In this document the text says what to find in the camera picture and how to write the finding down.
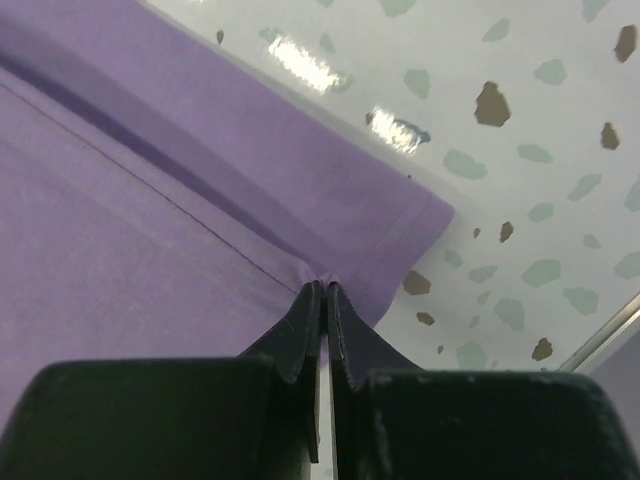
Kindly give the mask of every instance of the glossy surface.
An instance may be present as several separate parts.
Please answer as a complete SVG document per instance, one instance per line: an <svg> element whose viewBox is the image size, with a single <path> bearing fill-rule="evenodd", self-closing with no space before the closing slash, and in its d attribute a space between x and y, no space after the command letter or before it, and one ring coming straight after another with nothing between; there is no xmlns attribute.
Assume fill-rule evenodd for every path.
<svg viewBox="0 0 640 480"><path fill-rule="evenodd" d="M377 328L419 365L557 368L640 290L634 2L146 3L454 206Z"/></svg>

